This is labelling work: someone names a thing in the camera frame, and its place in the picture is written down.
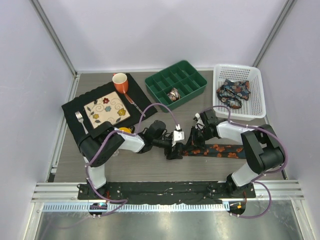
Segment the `black orange floral tie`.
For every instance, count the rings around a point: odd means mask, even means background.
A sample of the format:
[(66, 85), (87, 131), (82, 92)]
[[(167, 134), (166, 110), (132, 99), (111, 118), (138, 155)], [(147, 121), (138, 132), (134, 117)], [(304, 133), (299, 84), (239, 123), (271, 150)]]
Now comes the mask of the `black orange floral tie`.
[(236, 144), (205, 144), (202, 147), (183, 144), (177, 149), (165, 149), (164, 155), (167, 160), (182, 159), (183, 157), (246, 158), (244, 147)]

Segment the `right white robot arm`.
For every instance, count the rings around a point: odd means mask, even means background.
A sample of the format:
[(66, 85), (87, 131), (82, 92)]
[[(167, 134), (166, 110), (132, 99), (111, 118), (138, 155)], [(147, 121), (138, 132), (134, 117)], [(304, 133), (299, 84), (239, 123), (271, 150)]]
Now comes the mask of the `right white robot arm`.
[(285, 150), (268, 124), (248, 126), (219, 119), (213, 109), (197, 113), (194, 120), (183, 155), (246, 160), (227, 176), (222, 189), (208, 187), (211, 196), (227, 193), (236, 198), (252, 181), (286, 162)]

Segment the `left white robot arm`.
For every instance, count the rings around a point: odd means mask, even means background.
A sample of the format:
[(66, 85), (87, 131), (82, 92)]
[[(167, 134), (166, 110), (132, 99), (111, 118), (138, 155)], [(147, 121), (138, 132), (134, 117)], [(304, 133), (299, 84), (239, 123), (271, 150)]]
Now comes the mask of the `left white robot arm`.
[(95, 198), (107, 196), (107, 179), (105, 163), (119, 150), (144, 154), (153, 147), (164, 149), (167, 160), (182, 159), (185, 133), (179, 124), (173, 132), (168, 133), (166, 124), (160, 120), (154, 121), (149, 127), (138, 133), (129, 133), (111, 126), (102, 125), (106, 133), (103, 141), (95, 139), (92, 134), (86, 134), (79, 142), (78, 148), (85, 161), (86, 184), (79, 187), (79, 198)]

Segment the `green divided organizer tray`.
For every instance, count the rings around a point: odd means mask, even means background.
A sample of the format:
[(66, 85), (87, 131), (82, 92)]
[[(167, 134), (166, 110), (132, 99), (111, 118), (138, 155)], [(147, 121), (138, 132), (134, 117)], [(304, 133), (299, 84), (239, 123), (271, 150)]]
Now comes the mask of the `green divided organizer tray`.
[[(145, 85), (148, 93), (165, 113), (174, 110), (201, 95), (207, 86), (207, 80), (187, 60), (181, 60), (147, 77)], [(167, 94), (172, 88), (178, 89), (181, 98), (172, 102)]]

